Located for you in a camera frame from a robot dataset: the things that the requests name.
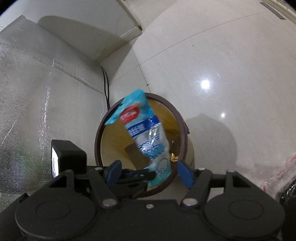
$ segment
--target plastic snack wrapper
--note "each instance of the plastic snack wrapper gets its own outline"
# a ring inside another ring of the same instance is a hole
[[[296,153],[283,167],[265,181],[262,190],[281,204],[296,196]]]
[[[146,168],[156,172],[155,179],[150,181],[148,186],[161,184],[171,173],[170,145],[162,123],[141,89],[126,96],[105,125],[115,123],[118,118],[124,123],[138,149],[150,159],[150,165]]]

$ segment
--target white wall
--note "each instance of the white wall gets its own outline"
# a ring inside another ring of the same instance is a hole
[[[0,16],[0,26],[20,15],[98,60],[141,34],[116,0],[18,0]]]

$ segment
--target small screen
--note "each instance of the small screen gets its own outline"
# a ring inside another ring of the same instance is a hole
[[[52,148],[52,176],[56,177],[57,175],[59,175],[58,157],[55,150]]]

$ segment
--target silver foil mat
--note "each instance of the silver foil mat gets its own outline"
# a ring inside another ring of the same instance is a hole
[[[21,16],[0,32],[0,211],[51,178],[51,140],[66,139],[95,165],[107,111],[100,66]]]

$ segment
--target blue label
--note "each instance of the blue label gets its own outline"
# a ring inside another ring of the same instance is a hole
[[[138,148],[144,156],[149,157],[151,160],[165,151],[165,146],[160,142],[158,133],[142,145],[138,145]]]
[[[159,119],[155,115],[150,119],[143,120],[143,121],[131,126],[130,128],[128,128],[128,133],[130,134],[130,136],[132,138],[135,138],[139,134],[142,134],[145,131],[150,130],[153,126],[157,125],[159,122],[160,122]]]

